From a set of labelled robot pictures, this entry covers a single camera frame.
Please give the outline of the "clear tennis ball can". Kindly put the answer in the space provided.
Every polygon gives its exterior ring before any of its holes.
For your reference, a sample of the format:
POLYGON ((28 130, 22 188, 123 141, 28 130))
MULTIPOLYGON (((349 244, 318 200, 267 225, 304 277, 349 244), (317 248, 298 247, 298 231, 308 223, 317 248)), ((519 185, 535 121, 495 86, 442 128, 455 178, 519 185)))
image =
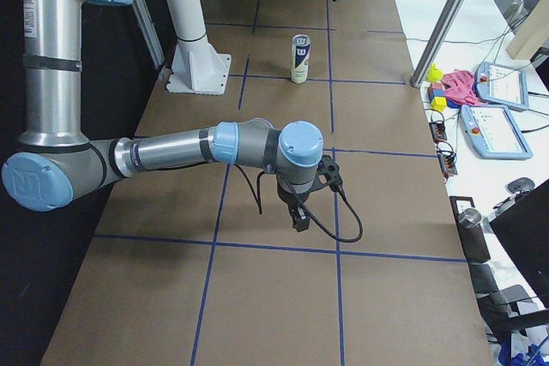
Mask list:
POLYGON ((304 83, 307 80, 311 38, 306 34, 296 34, 292 39, 291 80, 294 83, 304 83))

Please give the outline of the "red cube block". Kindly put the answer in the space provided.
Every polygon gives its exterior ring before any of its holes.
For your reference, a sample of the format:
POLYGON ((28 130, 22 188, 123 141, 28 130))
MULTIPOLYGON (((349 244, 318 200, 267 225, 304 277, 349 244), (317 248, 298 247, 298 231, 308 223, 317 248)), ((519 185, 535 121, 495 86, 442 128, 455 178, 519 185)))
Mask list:
POLYGON ((444 85, 441 82, 430 83, 427 92, 435 96, 444 96, 444 85))

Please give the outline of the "blue cube block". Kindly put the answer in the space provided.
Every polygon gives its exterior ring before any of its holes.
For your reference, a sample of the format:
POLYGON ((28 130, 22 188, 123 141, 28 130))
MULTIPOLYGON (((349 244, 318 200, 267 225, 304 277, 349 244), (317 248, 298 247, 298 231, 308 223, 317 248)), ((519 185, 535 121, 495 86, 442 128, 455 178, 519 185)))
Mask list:
POLYGON ((442 89, 428 89, 427 94, 432 105, 446 105, 446 97, 442 89))

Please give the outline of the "lower black connector box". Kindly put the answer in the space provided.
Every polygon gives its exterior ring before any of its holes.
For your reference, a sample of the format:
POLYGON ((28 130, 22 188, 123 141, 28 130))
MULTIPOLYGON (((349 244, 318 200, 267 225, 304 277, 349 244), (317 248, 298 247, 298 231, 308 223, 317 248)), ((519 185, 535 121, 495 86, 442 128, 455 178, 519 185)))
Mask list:
POLYGON ((456 169, 456 153, 452 147, 437 147, 437 158, 441 172, 445 178, 453 177, 458 174, 456 169))

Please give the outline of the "black connector box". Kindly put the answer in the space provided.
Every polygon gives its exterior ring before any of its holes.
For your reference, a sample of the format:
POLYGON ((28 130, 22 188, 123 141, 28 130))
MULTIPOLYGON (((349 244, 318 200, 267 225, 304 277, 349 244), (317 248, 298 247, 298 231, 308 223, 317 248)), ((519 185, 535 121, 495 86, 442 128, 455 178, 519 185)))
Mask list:
POLYGON ((429 128, 434 141, 446 141, 445 117, 442 112, 430 109, 429 128))
POLYGON ((452 147, 437 147, 437 158, 441 172, 445 178, 453 177, 458 174, 456 169, 456 153, 452 147))

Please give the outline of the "yellow cube block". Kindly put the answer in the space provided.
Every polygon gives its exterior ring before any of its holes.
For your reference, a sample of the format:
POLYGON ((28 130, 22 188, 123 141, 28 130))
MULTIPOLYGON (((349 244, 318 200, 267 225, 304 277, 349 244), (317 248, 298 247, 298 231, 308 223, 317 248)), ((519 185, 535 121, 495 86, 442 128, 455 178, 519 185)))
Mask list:
POLYGON ((443 112, 447 108, 447 99, 444 96, 433 96, 430 98, 431 107, 435 111, 443 112))

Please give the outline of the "pink cloth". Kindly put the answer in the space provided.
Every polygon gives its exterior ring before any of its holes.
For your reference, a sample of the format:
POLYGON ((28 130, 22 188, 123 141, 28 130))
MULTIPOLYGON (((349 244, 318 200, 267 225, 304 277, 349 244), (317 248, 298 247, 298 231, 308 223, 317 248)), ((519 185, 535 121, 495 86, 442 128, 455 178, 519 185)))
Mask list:
POLYGON ((474 92, 474 75, 468 70, 457 70, 443 75, 445 95, 459 105, 480 106, 481 102, 474 92))

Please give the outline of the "upper black connector box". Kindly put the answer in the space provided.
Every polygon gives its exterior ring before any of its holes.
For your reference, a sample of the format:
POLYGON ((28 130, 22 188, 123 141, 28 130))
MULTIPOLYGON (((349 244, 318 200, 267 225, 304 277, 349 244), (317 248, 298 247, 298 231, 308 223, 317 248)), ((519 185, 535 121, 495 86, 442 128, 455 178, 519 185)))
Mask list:
POLYGON ((445 117, 442 112, 430 109, 429 128, 434 141, 446 141, 445 117))

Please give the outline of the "steel cup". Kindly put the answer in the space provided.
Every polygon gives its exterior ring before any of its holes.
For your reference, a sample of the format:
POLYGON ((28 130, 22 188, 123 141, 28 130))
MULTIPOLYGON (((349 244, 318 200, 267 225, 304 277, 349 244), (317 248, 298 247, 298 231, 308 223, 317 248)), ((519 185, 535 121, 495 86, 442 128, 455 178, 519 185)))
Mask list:
POLYGON ((458 225, 467 230, 472 230, 473 228, 479 226, 481 220, 481 213, 472 207, 462 210, 457 216, 458 225))

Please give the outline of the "upper teach pendant tablet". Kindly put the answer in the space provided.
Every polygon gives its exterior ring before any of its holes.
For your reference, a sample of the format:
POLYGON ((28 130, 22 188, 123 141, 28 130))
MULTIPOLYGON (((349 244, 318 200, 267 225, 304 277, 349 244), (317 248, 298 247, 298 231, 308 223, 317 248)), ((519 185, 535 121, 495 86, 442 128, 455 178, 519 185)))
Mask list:
POLYGON ((474 87, 480 100, 506 105, 514 111, 529 108, 527 77, 523 69, 483 62, 475 71, 474 87))

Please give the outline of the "teach pendant tablet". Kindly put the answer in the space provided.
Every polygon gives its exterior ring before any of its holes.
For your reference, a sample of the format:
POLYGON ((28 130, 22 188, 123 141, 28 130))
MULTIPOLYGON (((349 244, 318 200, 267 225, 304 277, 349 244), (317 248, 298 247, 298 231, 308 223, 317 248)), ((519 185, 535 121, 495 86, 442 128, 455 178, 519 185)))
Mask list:
POLYGON ((523 69, 483 62, 475 71, 474 87, 480 100, 506 105, 514 111, 529 108, 527 77, 523 69))
POLYGON ((525 160, 533 152, 505 105, 463 105, 460 121, 481 159, 525 160))

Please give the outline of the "lower teach pendant tablet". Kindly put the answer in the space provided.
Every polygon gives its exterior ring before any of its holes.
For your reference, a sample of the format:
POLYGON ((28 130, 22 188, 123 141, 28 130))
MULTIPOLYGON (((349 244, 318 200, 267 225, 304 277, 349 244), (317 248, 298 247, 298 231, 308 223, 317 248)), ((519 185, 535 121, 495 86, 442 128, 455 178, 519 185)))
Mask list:
POLYGON ((481 159, 525 160, 533 152, 505 105, 463 105, 460 121, 481 159))

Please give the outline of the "black computer mouse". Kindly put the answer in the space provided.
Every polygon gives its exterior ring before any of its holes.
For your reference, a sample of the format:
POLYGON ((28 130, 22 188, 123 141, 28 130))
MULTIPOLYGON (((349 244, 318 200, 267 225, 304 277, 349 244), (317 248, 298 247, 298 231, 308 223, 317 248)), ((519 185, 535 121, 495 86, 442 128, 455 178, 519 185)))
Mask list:
POLYGON ((529 177, 519 177, 505 185, 507 191, 511 194, 529 192, 535 188, 535 182, 529 177))

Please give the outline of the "black monitor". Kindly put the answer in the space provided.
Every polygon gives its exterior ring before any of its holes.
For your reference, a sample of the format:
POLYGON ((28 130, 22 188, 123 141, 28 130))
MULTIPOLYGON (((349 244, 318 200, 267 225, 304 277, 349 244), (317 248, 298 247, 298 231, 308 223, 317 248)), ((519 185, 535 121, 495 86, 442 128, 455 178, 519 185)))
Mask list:
POLYGON ((510 194, 494 212, 492 231, 535 295, 548 304, 548 182, 510 194))

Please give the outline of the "yellow tennis ball by post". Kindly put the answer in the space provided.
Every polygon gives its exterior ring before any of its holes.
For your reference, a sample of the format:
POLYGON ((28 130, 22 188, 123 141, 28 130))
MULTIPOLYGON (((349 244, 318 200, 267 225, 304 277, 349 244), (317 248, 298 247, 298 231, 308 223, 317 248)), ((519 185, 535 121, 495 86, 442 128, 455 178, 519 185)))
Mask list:
POLYGON ((426 73, 425 79, 430 83, 440 82, 443 79, 443 71, 435 63, 432 63, 426 73))

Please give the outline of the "aluminium frame post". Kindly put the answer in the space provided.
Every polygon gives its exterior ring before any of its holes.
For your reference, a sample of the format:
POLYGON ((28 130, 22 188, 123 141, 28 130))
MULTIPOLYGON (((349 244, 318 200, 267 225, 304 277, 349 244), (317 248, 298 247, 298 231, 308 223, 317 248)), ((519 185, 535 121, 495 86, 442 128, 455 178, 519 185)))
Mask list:
POLYGON ((446 1, 420 57, 419 63, 410 78, 412 87, 419 88, 423 83, 463 2, 464 0, 446 1))

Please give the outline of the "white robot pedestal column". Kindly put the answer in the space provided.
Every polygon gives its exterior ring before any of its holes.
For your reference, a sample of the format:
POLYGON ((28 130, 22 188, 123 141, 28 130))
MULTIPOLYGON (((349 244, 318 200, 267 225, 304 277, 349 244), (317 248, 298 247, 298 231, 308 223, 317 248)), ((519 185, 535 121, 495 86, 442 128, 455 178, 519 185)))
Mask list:
POLYGON ((166 0, 178 39, 167 83, 170 93, 222 95, 232 57, 209 43, 200 0, 166 0))

